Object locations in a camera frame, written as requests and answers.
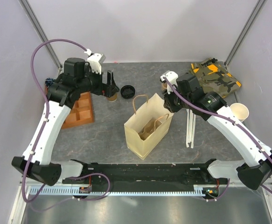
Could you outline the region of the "single brown paper cup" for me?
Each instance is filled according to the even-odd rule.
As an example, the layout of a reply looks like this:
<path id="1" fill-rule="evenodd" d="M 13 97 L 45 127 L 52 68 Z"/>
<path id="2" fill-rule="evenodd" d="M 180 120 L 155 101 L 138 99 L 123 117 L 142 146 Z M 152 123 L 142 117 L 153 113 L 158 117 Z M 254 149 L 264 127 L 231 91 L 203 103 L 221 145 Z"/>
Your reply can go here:
<path id="1" fill-rule="evenodd" d="M 107 98 L 107 100 L 108 100 L 109 102 L 114 102 L 114 101 L 117 100 L 117 98 L 118 98 L 117 93 L 115 93 L 113 96 Z"/>

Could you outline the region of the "brown cardboard cup carrier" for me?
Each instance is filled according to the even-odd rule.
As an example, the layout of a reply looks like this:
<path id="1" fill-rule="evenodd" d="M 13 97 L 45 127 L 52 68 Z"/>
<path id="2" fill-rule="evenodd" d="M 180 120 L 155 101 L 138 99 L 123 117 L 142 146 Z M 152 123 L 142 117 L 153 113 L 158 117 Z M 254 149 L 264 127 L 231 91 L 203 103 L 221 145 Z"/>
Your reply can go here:
<path id="1" fill-rule="evenodd" d="M 139 137 L 146 140 L 162 123 L 159 120 L 151 119 L 139 132 Z"/>
<path id="2" fill-rule="evenodd" d="M 167 83 L 161 84 L 161 91 L 163 95 L 167 93 Z"/>

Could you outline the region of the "beige paper bag with handles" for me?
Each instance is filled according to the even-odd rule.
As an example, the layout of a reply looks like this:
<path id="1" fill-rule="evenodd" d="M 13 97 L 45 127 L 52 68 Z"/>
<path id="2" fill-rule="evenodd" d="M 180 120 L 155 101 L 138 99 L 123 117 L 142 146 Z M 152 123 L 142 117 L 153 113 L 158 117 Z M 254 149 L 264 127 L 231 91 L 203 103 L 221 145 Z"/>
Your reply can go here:
<path id="1" fill-rule="evenodd" d="M 146 102 L 136 108 L 137 98 Z M 138 95 L 132 100 L 134 113 L 124 124 L 127 147 L 144 160 L 168 133 L 173 113 L 164 107 L 164 100 L 155 93 L 151 98 Z"/>

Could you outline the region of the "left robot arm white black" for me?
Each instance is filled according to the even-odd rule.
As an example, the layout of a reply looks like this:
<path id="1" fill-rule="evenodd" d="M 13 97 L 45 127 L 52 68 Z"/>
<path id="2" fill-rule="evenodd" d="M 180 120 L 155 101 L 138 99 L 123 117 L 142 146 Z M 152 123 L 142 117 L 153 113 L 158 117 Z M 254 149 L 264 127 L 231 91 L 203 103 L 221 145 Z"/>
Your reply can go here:
<path id="1" fill-rule="evenodd" d="M 63 73 L 48 87 L 43 114 L 36 132 L 22 156 L 12 159 L 12 166 L 24 177 L 53 186 L 59 179 L 73 177 L 85 183 L 89 172 L 78 161 L 52 163 L 51 155 L 61 127 L 80 95 L 90 92 L 111 98 L 119 91 L 113 72 L 107 72 L 107 83 L 103 83 L 101 64 L 105 56 L 91 54 L 86 60 L 68 58 Z"/>

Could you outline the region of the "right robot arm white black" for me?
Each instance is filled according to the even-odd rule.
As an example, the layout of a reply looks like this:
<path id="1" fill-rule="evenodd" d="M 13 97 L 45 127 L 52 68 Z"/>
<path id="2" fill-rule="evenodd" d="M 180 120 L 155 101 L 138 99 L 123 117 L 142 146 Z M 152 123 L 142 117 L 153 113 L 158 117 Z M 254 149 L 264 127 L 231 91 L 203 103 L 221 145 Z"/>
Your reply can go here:
<path id="1" fill-rule="evenodd" d="M 215 179 L 238 179 L 257 190 L 272 175 L 272 149 L 260 141 L 217 93 L 204 93 L 198 79 L 189 73 L 179 76 L 168 71 L 160 76 L 167 89 L 162 92 L 164 107 L 175 113 L 186 108 L 216 128 L 240 153 L 241 161 L 212 161 L 200 172 L 204 183 Z"/>

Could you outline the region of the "black cup lid on table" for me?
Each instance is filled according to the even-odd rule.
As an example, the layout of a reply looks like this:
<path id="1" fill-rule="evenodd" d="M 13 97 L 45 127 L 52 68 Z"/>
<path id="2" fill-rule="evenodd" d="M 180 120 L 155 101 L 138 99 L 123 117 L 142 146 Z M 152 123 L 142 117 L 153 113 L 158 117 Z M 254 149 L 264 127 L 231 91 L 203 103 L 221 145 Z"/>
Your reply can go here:
<path id="1" fill-rule="evenodd" d="M 131 99 L 135 96 L 135 88 L 132 85 L 125 85 L 120 89 L 121 97 Z"/>

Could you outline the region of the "white wrapped straw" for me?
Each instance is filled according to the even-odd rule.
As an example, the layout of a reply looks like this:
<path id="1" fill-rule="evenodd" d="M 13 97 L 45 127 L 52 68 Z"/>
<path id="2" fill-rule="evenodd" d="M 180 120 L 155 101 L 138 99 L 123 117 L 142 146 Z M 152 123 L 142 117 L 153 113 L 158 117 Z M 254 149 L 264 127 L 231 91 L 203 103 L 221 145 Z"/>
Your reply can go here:
<path id="1" fill-rule="evenodd" d="M 190 109 L 187 109 L 187 131 L 186 131 L 186 146 L 190 147 L 192 141 L 192 124 L 193 115 Z"/>
<path id="2" fill-rule="evenodd" d="M 196 124 L 196 115 L 192 113 L 192 132 L 191 132 L 191 148 L 194 148 L 194 139 L 195 139 L 195 124 Z"/>

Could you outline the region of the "orange compartment tray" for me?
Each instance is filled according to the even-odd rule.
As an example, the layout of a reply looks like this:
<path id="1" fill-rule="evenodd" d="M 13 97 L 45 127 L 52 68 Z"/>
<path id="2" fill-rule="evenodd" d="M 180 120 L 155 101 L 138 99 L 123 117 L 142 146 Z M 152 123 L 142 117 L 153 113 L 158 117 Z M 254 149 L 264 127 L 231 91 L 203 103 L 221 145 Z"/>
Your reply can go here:
<path id="1" fill-rule="evenodd" d="M 66 87 L 63 84 L 54 83 L 50 87 L 45 86 L 45 94 L 48 100 L 53 100 L 60 106 L 67 105 L 71 107 L 71 111 L 62 124 L 62 129 L 94 122 L 91 93 L 81 93 L 79 98 L 77 98 L 77 93 L 74 87 Z"/>

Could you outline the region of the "camouflage folded cloth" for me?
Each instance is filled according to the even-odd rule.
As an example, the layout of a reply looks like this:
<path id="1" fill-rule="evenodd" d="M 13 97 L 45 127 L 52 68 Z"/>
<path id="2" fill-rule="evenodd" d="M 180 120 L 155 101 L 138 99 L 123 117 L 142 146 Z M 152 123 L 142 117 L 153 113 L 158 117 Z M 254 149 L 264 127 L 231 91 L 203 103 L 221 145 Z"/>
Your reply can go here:
<path id="1" fill-rule="evenodd" d="M 191 63 L 189 72 L 197 77 L 205 93 L 213 91 L 222 98 L 229 96 L 242 86 L 215 58 L 207 58 L 202 62 Z"/>

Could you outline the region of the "blue patterned rolled cloth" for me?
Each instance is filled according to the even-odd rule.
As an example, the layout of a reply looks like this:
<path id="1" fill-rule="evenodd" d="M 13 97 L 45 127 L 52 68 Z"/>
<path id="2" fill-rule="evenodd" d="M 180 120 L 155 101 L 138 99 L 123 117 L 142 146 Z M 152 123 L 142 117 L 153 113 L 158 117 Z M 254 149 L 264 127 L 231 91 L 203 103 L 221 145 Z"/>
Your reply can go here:
<path id="1" fill-rule="evenodd" d="M 54 79 L 53 78 L 46 78 L 45 79 L 45 85 L 47 88 L 49 88 L 53 83 L 54 83 Z"/>

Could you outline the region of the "stack of paper cups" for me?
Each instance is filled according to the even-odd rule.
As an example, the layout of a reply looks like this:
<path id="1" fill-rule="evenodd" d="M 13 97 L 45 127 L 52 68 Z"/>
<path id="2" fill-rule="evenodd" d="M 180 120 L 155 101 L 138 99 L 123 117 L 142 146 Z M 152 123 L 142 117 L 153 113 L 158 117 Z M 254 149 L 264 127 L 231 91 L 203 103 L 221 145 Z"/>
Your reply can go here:
<path id="1" fill-rule="evenodd" d="M 230 109 L 237 119 L 244 122 L 250 115 L 249 109 L 241 103 L 233 103 L 230 105 Z"/>

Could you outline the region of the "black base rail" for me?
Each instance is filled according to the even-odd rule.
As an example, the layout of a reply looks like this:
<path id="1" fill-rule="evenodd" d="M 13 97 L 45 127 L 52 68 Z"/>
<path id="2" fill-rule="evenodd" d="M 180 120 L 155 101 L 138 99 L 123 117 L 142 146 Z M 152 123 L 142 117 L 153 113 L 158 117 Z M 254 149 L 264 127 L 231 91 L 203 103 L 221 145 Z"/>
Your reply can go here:
<path id="1" fill-rule="evenodd" d="M 90 184 L 95 190 L 190 190 L 194 185 L 226 184 L 226 178 L 213 178 L 206 163 L 84 163 L 81 180 L 64 179 L 64 184 Z"/>

